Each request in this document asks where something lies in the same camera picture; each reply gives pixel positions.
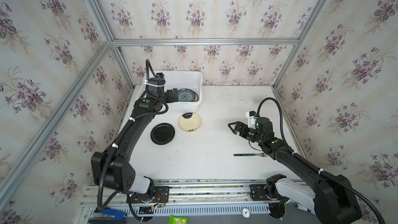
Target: white plastic bin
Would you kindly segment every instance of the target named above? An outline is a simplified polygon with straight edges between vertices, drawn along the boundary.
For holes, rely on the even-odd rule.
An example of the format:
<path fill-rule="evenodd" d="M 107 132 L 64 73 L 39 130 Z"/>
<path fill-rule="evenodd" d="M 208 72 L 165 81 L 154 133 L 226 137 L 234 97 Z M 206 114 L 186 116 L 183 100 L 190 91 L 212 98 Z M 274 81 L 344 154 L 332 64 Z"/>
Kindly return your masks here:
<path fill-rule="evenodd" d="M 156 73 L 163 73 L 166 80 L 166 89 L 177 88 L 177 90 L 187 88 L 198 94 L 199 100 L 197 102 L 173 102 L 167 103 L 169 106 L 169 112 L 197 112 L 199 105 L 202 102 L 202 82 L 203 74 L 197 71 L 168 71 L 168 70 L 154 70 Z M 147 74 L 144 75 L 142 85 L 136 94 L 135 101 L 141 96 L 142 92 L 145 91 L 144 80 L 147 79 Z"/>

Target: tabletop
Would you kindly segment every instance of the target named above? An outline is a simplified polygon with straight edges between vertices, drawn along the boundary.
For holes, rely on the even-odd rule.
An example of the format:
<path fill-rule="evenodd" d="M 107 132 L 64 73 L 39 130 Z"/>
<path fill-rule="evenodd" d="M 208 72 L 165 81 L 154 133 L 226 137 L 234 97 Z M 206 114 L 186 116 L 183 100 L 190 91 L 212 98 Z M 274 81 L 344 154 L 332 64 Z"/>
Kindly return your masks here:
<path fill-rule="evenodd" d="M 275 97 L 268 86 L 202 86 L 202 103 L 196 112 L 202 126 L 194 132 L 183 132 L 177 121 L 182 113 L 167 112 L 157 115 L 145 128 L 133 149 L 130 164 L 136 173 L 152 179 L 266 179 L 283 174 L 289 179 L 300 179 L 283 164 L 270 157 L 234 157 L 234 153 L 260 153 L 248 141 L 234 135 L 228 123 L 247 123 L 246 112 L 257 111 L 261 100 Z M 124 125 L 134 108 L 135 94 L 123 119 Z M 273 101 L 266 101 L 260 110 L 262 117 L 273 123 L 276 137 L 281 138 L 279 111 Z M 166 145 L 152 142 L 150 132 L 160 123 L 171 124 L 176 134 Z M 284 121 L 287 143 L 297 150 Z"/>

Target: gauge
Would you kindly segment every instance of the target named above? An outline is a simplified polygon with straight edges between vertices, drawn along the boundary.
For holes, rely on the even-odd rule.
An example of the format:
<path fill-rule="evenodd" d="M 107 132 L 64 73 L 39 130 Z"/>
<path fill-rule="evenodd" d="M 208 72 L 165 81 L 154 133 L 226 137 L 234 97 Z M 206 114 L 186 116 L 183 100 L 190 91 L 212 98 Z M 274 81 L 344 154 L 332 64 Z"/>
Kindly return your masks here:
<path fill-rule="evenodd" d="M 243 208 L 242 209 L 242 215 L 245 218 L 249 218 L 250 217 L 250 210 L 248 208 Z"/>

